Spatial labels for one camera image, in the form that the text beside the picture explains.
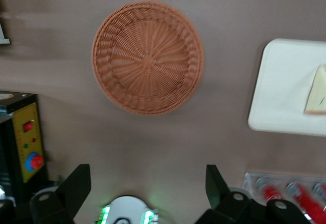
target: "gray surface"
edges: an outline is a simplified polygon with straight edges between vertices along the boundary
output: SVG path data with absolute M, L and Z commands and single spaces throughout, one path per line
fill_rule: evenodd
M 0 46 L 0 89 L 40 95 L 53 175 L 90 163 L 92 192 L 76 217 L 135 194 L 160 223 L 194 223 L 209 207 L 205 166 L 240 186 L 246 171 L 324 176 L 325 138 L 252 131 L 247 119 L 264 46 L 274 38 L 326 41 L 326 0 L 160 0 L 202 38 L 202 82 L 180 109 L 132 115 L 111 103 L 91 67 L 103 20 L 138 0 L 1 0 L 10 46 Z
M 12 115 L 9 115 L 7 113 L 0 112 L 0 123 L 3 123 L 9 119 L 12 118 Z

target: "wicker basket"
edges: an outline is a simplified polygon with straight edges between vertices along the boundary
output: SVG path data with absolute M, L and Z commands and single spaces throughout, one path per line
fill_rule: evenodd
M 183 105 L 203 74 L 204 53 L 192 23 L 169 5 L 136 2 L 113 12 L 92 50 L 96 79 L 118 106 L 161 115 Z

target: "red button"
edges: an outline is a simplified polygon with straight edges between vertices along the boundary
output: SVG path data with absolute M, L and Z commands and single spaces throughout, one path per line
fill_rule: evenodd
M 42 167 L 44 159 L 42 155 L 35 155 L 31 161 L 31 167 L 33 169 L 39 169 Z
M 27 122 L 26 124 L 24 124 L 24 131 L 27 132 L 29 130 L 32 129 L 32 123 L 31 122 Z

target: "white object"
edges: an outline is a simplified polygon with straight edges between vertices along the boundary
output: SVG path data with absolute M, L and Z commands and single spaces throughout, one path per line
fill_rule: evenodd
M 275 39 L 263 52 L 248 119 L 254 130 L 326 136 L 326 116 L 305 114 L 326 43 Z
M 4 200 L 6 198 L 6 193 L 4 188 L 0 185 L 0 200 Z
M 158 214 L 151 210 L 140 199 L 133 196 L 122 196 L 104 206 L 102 210 L 102 224 L 154 224 Z
M 305 113 L 326 114 L 326 65 L 319 66 L 314 78 Z
M 1 24 L 0 24 L 0 44 L 10 44 L 9 39 L 5 39 Z

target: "white tray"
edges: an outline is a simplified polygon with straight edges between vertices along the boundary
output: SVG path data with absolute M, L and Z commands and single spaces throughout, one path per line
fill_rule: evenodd
M 326 136 L 326 115 L 304 113 L 326 42 L 275 39 L 263 52 L 248 124 L 253 130 Z

